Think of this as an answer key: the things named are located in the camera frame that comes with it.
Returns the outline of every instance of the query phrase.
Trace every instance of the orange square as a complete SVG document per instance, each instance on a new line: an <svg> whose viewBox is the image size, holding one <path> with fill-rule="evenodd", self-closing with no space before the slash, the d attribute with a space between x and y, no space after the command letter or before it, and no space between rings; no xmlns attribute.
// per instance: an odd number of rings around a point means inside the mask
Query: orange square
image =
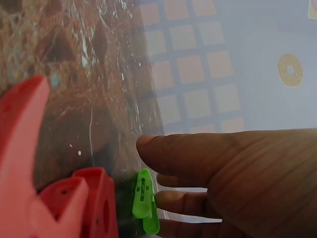
<svg viewBox="0 0 317 238"><path fill-rule="evenodd" d="M221 129L224 133L234 133L244 131L243 119L237 118L226 120L221 123Z"/></svg>
<svg viewBox="0 0 317 238"><path fill-rule="evenodd" d="M172 71L168 61L155 62L152 66L152 77L155 89L173 87Z"/></svg>
<svg viewBox="0 0 317 238"><path fill-rule="evenodd" d="M140 5L143 25L152 25L160 21L158 5L156 3L149 3Z"/></svg>
<svg viewBox="0 0 317 238"><path fill-rule="evenodd" d="M224 78L233 75L231 59L228 51L208 54L212 78Z"/></svg>
<svg viewBox="0 0 317 238"><path fill-rule="evenodd" d="M197 127L192 127L190 133L197 134L197 133L215 133L215 128L213 124L208 125L201 125Z"/></svg>
<svg viewBox="0 0 317 238"><path fill-rule="evenodd" d="M214 6L214 0L192 0L196 16L212 16L217 11Z"/></svg>
<svg viewBox="0 0 317 238"><path fill-rule="evenodd" d="M164 0L168 20L179 20L189 17L186 0Z"/></svg>
<svg viewBox="0 0 317 238"><path fill-rule="evenodd" d="M199 56L178 58L177 65L182 83L201 82L205 79L202 61Z"/></svg>

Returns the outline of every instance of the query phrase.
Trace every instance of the finger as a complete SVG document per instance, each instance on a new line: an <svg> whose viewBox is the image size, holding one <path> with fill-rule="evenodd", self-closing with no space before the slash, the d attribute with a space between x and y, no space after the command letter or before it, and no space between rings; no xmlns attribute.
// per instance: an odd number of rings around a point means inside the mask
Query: finger
<svg viewBox="0 0 317 238"><path fill-rule="evenodd" d="M262 132L142 136L137 149L142 160L160 174L208 184L228 161L261 137Z"/></svg>
<svg viewBox="0 0 317 238"><path fill-rule="evenodd" d="M206 192L160 191L156 194L157 207L182 215L222 219L208 202Z"/></svg>
<svg viewBox="0 0 317 238"><path fill-rule="evenodd" d="M161 238L218 238L220 223L185 223L160 220Z"/></svg>
<svg viewBox="0 0 317 238"><path fill-rule="evenodd" d="M165 187L206 187L195 180L186 180L175 176L165 176L158 174L157 182Z"/></svg>

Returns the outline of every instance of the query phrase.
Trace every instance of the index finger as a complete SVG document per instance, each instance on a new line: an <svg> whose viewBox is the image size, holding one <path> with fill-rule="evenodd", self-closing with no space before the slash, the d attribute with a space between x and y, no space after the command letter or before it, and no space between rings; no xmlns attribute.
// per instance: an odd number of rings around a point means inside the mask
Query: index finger
<svg viewBox="0 0 317 238"><path fill-rule="evenodd" d="M141 159L158 173L194 179L203 186L258 138L256 135L257 132L141 136L137 149Z"/></svg>

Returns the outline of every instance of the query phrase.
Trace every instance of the scratch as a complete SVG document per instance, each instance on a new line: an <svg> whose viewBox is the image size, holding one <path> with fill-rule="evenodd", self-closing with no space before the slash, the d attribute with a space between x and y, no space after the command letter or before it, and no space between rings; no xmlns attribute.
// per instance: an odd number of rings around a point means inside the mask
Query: scratch
<svg viewBox="0 0 317 238"><path fill-rule="evenodd" d="M93 122L93 105L91 105L91 114L90 114L90 123L89 123L89 142L90 142L90 153L91 158L93 160L93 167L95 166L95 158L94 158L94 152L93 152L93 144L91 142L91 125Z"/></svg>

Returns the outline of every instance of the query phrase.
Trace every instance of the hole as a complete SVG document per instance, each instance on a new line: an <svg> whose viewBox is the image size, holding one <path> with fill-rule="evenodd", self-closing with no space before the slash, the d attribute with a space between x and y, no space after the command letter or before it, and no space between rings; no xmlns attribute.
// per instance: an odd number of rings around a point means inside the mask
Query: hole
<svg viewBox="0 0 317 238"><path fill-rule="evenodd" d="M294 68L293 68L292 66L288 66L288 67L287 67L287 72L288 72L289 74L293 75L294 72L295 72L295 70L294 70Z"/></svg>
<svg viewBox="0 0 317 238"><path fill-rule="evenodd" d="M141 188L141 197L140 197L140 201L142 202L144 200L144 189L145 189L145 179L142 178L142 188Z"/></svg>
<svg viewBox="0 0 317 238"><path fill-rule="evenodd" d="M108 201L105 201L104 204L104 226L105 226L105 232L108 234L109 232L109 226L110 226L110 213L109 213L109 204Z"/></svg>
<svg viewBox="0 0 317 238"><path fill-rule="evenodd" d="M58 214L56 214L55 216L54 216L54 218L55 218L55 220L59 220L59 217L60 217L60 213L58 213Z"/></svg>

